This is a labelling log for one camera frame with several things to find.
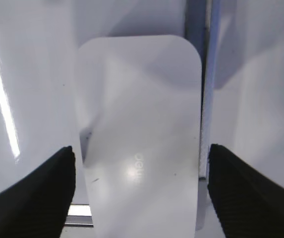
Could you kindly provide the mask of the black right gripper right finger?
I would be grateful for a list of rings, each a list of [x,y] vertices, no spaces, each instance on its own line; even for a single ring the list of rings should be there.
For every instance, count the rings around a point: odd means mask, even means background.
[[[212,144],[208,192],[227,238],[284,238],[284,188]]]

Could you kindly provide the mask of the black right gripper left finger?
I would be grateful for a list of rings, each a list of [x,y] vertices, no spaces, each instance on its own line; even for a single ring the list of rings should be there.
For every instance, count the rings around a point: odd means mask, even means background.
[[[60,237],[75,187],[75,155],[67,146],[0,193],[0,238]]]

